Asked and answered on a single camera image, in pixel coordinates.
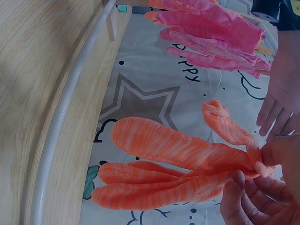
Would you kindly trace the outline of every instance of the cartoon print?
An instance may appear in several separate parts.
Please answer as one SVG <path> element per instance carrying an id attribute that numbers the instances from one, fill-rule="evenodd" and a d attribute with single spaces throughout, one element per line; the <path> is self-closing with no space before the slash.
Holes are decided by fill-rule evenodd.
<path id="1" fill-rule="evenodd" d="M 95 184 L 93 180 L 97 177 L 99 168 L 100 166 L 98 165 L 90 166 L 88 168 L 82 197 L 84 200 L 89 200 L 92 198 L 91 194 L 92 191 L 95 189 Z"/>
<path id="2" fill-rule="evenodd" d="M 95 138 L 94 138 L 94 143 L 101 143 L 101 142 L 102 142 L 102 140 L 99 139 L 99 135 L 104 131 L 105 126 L 106 126 L 109 122 L 117 122 L 117 120 L 116 120 L 116 119 L 108 119 L 108 120 L 106 120 L 106 121 L 102 124 L 100 130 L 96 133 Z"/>

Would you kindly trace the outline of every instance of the fingernail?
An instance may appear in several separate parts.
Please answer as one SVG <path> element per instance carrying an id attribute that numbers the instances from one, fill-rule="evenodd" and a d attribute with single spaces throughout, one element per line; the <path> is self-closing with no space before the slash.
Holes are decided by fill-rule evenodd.
<path id="1" fill-rule="evenodd" d="M 228 178 L 228 179 L 226 180 L 225 184 L 228 184 L 228 183 L 230 183 L 230 182 L 234 182 L 234 180 L 233 180 L 232 178 Z"/>
<path id="2" fill-rule="evenodd" d="M 276 135 L 275 137 L 287 137 L 287 136 L 291 136 L 291 135 Z"/>

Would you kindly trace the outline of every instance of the gray star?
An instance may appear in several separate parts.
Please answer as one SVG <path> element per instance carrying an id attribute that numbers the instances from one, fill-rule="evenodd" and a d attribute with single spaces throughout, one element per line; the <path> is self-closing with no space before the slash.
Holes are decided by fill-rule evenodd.
<path id="1" fill-rule="evenodd" d="M 119 73 L 112 104 L 101 110 L 98 127 L 107 119 L 143 117 L 177 130 L 170 112 L 179 86 L 145 92 Z"/>

